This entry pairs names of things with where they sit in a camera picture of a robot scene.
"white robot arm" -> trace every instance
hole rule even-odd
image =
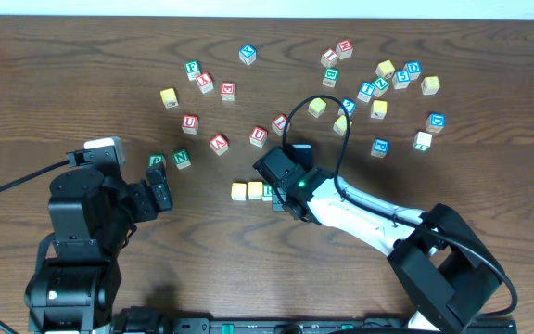
[[[476,319],[503,269],[458,212],[442,204],[430,212],[403,208],[312,165],[310,146],[294,145],[272,149],[253,168],[272,186],[274,210],[346,231],[387,256],[417,308],[409,328],[462,332]],[[466,246],[448,242],[447,232]],[[437,268],[429,257],[449,244],[451,254]]]

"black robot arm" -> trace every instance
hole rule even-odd
[[[150,183],[127,184],[121,140],[105,138],[67,154],[72,171],[50,186],[55,233],[41,243],[36,272],[26,288],[30,331],[89,333],[110,322],[121,283],[119,252],[137,223],[172,209],[163,163],[148,168]],[[57,257],[46,259],[49,242]]]

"wooden toy block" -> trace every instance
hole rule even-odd
[[[433,113],[427,118],[426,131],[431,133],[439,133],[444,129],[445,118],[444,115]]]
[[[353,45],[351,44],[350,40],[341,41],[337,43],[335,52],[337,52],[339,55],[339,59],[349,58],[353,52]]]
[[[265,145],[267,141],[267,130],[261,129],[259,126],[255,126],[250,134],[250,144],[258,146],[260,148]]]
[[[396,71],[395,75],[393,75],[393,87],[395,89],[407,88],[410,81],[407,71]]]
[[[271,201],[273,196],[273,188],[269,185],[263,185],[263,200]]]
[[[408,62],[407,64],[405,64],[403,70],[409,73],[410,80],[415,80],[419,78],[419,75],[422,73],[422,67],[419,66],[419,61]]]
[[[338,77],[339,77],[339,70],[336,70],[336,69],[324,70],[323,85],[329,86],[329,87],[335,87]]]
[[[248,66],[257,59],[257,50],[251,45],[244,45],[240,49],[238,56],[240,57],[240,60]]]
[[[427,150],[432,146],[432,135],[425,132],[418,132],[413,141],[413,148],[418,150]]]
[[[315,98],[311,104],[308,105],[308,112],[316,118],[323,115],[325,109],[326,103],[319,97]]]
[[[199,118],[192,115],[184,115],[183,132],[190,135],[196,135],[199,131]]]
[[[263,182],[248,182],[248,199],[263,198]]]
[[[217,155],[222,155],[228,150],[228,141],[222,135],[216,135],[211,139],[210,146]]]
[[[370,108],[370,118],[382,120],[385,116],[387,116],[387,101],[374,101]]]
[[[234,101],[235,93],[234,83],[222,83],[222,101]]]
[[[147,167],[151,167],[155,165],[158,162],[162,162],[164,167],[166,167],[166,158],[164,158],[164,155],[162,154],[152,154],[149,156],[149,159],[147,160]]]
[[[339,61],[339,55],[337,52],[333,51],[332,48],[324,51],[323,55],[321,56],[321,64],[325,66],[326,68],[332,68],[337,64]]]
[[[353,111],[356,110],[356,103],[348,98],[344,98],[343,106],[345,107],[345,109],[348,110],[348,114],[350,115],[350,118],[351,118],[351,115],[353,115]],[[343,108],[339,107],[339,112],[337,113],[337,115],[339,116],[345,115],[345,112],[343,112]]]
[[[385,60],[376,67],[376,75],[380,78],[390,79],[393,76],[393,73],[395,73],[395,67],[390,60]]]
[[[184,70],[186,71],[186,76],[189,77],[189,80],[195,80],[199,75],[201,75],[201,67],[199,66],[199,62],[196,60],[185,63]]]
[[[203,72],[195,78],[195,80],[197,81],[197,87],[199,87],[201,93],[205,94],[213,89],[213,81],[209,73]]]
[[[189,155],[186,153],[184,149],[181,149],[180,151],[173,153],[172,158],[174,159],[174,163],[176,164],[176,168],[183,169],[191,165],[191,160],[189,159]]]
[[[437,76],[425,77],[422,81],[422,93],[424,93],[424,95],[436,94],[439,89],[440,80],[438,80]]]
[[[375,87],[375,96],[381,97],[387,91],[389,87],[388,81],[383,78],[377,78],[373,83]]]
[[[232,183],[232,200],[247,200],[247,184]]]
[[[335,124],[333,125],[333,131],[338,133],[339,135],[345,135],[346,131],[348,130],[348,122],[345,120],[345,115],[339,117]]]
[[[286,128],[286,125],[289,129],[289,124],[287,124],[287,117],[284,114],[277,116],[273,120],[273,122],[271,122],[271,127],[273,128],[275,133],[280,136],[284,134],[284,128]]]
[[[377,138],[372,144],[372,150],[370,151],[370,155],[377,158],[385,158],[388,153],[388,146],[388,140]]]
[[[159,92],[159,94],[162,96],[162,102],[164,102],[164,107],[166,107],[166,109],[178,106],[174,88],[163,90]]]
[[[362,83],[360,92],[358,92],[358,99],[364,102],[370,102],[372,95],[375,93],[375,87],[371,83]]]

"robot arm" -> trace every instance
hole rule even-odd
[[[51,183],[49,212],[55,230],[39,247],[34,276],[26,288],[30,331],[89,334],[107,328],[121,284],[118,256],[135,231],[172,209],[160,162],[147,180],[127,184],[118,137],[98,139],[67,154],[76,169]],[[57,257],[45,258],[52,241]]]
[[[429,261],[436,250],[449,245],[413,227],[466,240],[503,273],[464,219],[448,206],[438,204],[430,212],[402,208],[365,194],[339,177],[341,196],[334,174],[312,167],[312,149],[307,145],[274,148],[253,168],[273,188],[276,211],[344,230],[387,256],[418,310],[409,328],[460,333],[502,283],[466,248],[451,245],[451,254],[439,268]]]
[[[415,224],[423,222],[421,218],[423,210],[402,208],[385,202],[350,186],[341,177],[339,185],[361,205]],[[325,180],[312,194],[313,198],[307,204],[318,222],[348,232],[386,256],[393,251],[393,245],[397,240],[404,240],[413,232],[413,228],[397,225],[387,217],[364,211],[342,199],[332,178]]]

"wood grain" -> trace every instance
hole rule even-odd
[[[320,54],[341,38],[355,51],[330,89]],[[245,43],[259,51],[250,67],[237,56]],[[194,58],[216,84],[236,82],[236,102],[222,103],[217,90],[200,94],[184,73]],[[121,253],[116,311],[409,316],[413,306],[380,253],[261,201],[229,199],[231,183],[256,179],[252,163],[279,144],[270,133],[265,148],[251,146],[253,126],[270,128],[314,94],[355,97],[388,58],[419,60],[442,87],[435,96],[414,83],[390,89],[382,122],[358,102],[343,176],[404,206],[459,211],[517,286],[519,332],[534,333],[534,22],[0,17],[0,185],[101,136],[123,138],[130,182],[144,176],[148,154],[186,148],[192,167],[169,163],[174,211],[141,224]],[[178,91],[176,109],[161,103],[168,87]],[[414,151],[432,111],[448,125],[428,152]],[[185,113],[199,116],[199,135],[183,134]],[[336,117],[331,105],[318,120],[300,112],[290,133],[313,144],[324,166],[333,167],[341,144]],[[218,133],[230,139],[221,157],[209,146]],[[369,156],[377,136],[391,142],[383,160]],[[46,205],[56,174],[0,195],[0,317],[20,331],[36,247],[52,231]],[[501,288],[487,310],[508,298]]]

